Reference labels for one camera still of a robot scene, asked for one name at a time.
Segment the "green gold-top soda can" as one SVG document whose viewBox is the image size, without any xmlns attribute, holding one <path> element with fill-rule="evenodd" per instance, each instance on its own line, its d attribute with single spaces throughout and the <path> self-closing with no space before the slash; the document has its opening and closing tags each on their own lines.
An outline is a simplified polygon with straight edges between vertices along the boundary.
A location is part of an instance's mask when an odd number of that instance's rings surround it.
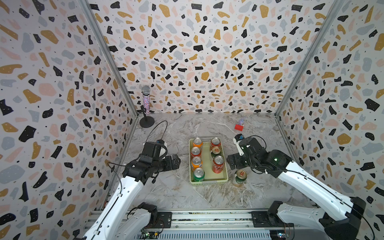
<svg viewBox="0 0 384 240">
<path fill-rule="evenodd" d="M 234 183 L 242 185 L 247 179 L 247 173 L 244 170 L 237 170 Z"/>
</svg>

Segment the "pale green plastic basket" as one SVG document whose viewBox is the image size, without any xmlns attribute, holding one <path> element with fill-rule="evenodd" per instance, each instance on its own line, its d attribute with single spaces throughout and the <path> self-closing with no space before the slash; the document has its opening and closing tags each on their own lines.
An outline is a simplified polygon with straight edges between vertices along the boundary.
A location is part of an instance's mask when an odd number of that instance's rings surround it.
<svg viewBox="0 0 384 240">
<path fill-rule="evenodd" d="M 200 137 L 202 139 L 202 154 L 200 158 L 202 159 L 201 168 L 204 170 L 205 176 L 202 181 L 196 181 L 194 177 L 194 170 L 192 168 L 192 155 L 189 156 L 190 167 L 190 183 L 195 186 L 199 185 L 209 185 L 209 184 L 224 184 L 228 181 L 228 168 L 226 166 L 226 161 L 224 161 L 223 170 L 220 173 L 215 173 L 213 171 L 213 157 L 211 155 L 211 139 L 214 137 Z"/>
</svg>

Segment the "green soda can column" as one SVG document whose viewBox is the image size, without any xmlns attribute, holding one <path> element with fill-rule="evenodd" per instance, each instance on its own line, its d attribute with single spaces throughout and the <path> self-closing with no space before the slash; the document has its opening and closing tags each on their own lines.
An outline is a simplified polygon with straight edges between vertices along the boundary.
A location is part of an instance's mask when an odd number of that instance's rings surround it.
<svg viewBox="0 0 384 240">
<path fill-rule="evenodd" d="M 222 153 L 221 147 L 219 146 L 213 146 L 211 147 L 211 157 L 214 159 L 217 156 L 220 156 Z"/>
</svg>

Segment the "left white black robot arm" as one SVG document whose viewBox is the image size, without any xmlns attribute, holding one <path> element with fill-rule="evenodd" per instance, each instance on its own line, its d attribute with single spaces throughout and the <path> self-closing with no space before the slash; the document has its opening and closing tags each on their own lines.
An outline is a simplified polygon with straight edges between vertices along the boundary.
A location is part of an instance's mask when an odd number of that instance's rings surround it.
<svg viewBox="0 0 384 240">
<path fill-rule="evenodd" d="M 128 208 L 148 180 L 155 183 L 159 173 L 177 170 L 180 163 L 177 155 L 168 155 L 163 140 L 144 143 L 142 153 L 125 165 L 120 185 L 83 239 L 132 240 L 146 226 L 155 225 L 155 205 L 142 203 L 131 211 Z"/>
</svg>

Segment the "red cola can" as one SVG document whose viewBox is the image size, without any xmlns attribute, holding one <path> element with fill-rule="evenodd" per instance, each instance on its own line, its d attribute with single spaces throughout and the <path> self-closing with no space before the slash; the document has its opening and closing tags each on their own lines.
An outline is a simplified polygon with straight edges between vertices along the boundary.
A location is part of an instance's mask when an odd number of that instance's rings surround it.
<svg viewBox="0 0 384 240">
<path fill-rule="evenodd" d="M 221 140 L 218 137 L 213 137 L 211 139 L 211 149 L 213 147 L 220 147 L 221 146 Z"/>
</svg>

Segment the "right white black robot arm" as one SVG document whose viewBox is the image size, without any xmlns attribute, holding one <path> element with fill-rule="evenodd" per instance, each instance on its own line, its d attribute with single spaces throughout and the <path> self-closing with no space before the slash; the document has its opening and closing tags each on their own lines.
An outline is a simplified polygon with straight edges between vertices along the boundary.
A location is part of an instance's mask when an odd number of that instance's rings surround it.
<svg viewBox="0 0 384 240">
<path fill-rule="evenodd" d="M 238 153 L 227 157 L 232 170 L 249 167 L 257 173 L 271 175 L 293 186 L 317 205 L 315 208 L 304 208 L 274 201 L 267 210 L 270 225 L 301 225 L 322 231 L 332 240 L 357 239 L 366 208 L 363 199 L 333 190 L 306 172 L 287 154 L 279 150 L 268 152 L 255 136 L 246 138 L 238 134 L 233 142 Z"/>
</svg>

